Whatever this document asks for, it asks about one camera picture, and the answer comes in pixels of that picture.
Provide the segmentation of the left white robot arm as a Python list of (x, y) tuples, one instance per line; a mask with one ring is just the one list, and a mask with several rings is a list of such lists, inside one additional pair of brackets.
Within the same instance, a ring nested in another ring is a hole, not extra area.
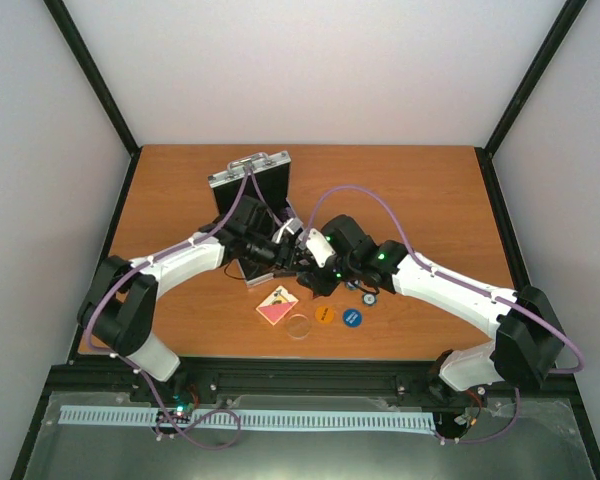
[(152, 377), (152, 388), (164, 401), (181, 400), (188, 378), (180, 372), (180, 357), (153, 331), (157, 301), (236, 258), (262, 268), (286, 267), (302, 228), (297, 218), (277, 224), (265, 204), (243, 196), (227, 214), (163, 251), (133, 260), (108, 257), (96, 270), (78, 313), (85, 341)]

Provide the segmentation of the aluminium poker case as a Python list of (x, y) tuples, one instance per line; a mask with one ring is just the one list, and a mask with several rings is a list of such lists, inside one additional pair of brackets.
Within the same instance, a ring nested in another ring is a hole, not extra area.
[(224, 246), (220, 267), (236, 262), (244, 270), (241, 280), (250, 283), (264, 276), (295, 277), (300, 261), (293, 242), (293, 260), (288, 268), (265, 267), (247, 259), (247, 242), (255, 237), (273, 240), (280, 226), (293, 216), (288, 201), (291, 160), (286, 151), (258, 152), (231, 161), (220, 172), (207, 177), (217, 208), (217, 217), (204, 226)]

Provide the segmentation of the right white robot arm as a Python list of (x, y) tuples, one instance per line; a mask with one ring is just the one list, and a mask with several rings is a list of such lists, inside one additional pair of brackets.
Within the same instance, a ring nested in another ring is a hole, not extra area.
[(438, 357), (430, 381), (437, 394), (498, 382), (537, 391), (565, 345), (564, 332), (541, 290), (494, 287), (410, 252), (402, 242), (378, 244), (348, 215), (337, 216), (320, 230), (302, 232), (299, 248), (309, 260), (298, 282), (316, 296), (331, 295), (342, 282), (363, 283), (426, 302), (487, 336), (481, 345)]

